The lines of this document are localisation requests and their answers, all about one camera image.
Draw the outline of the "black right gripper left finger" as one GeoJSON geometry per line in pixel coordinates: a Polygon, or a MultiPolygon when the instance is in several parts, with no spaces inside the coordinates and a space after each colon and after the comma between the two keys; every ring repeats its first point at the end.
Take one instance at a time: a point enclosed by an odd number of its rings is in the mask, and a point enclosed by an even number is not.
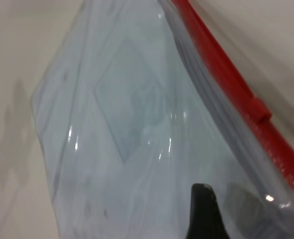
{"type": "Polygon", "coordinates": [[[191,187],[187,239],[228,239],[213,189],[207,184],[191,187]]]}

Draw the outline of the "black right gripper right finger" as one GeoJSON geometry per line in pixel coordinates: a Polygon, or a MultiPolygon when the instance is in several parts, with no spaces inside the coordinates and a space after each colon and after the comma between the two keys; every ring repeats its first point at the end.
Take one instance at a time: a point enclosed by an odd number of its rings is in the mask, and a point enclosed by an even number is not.
{"type": "Polygon", "coordinates": [[[227,185],[225,209],[244,239],[268,238],[270,220],[259,198],[235,183],[227,185]]]}

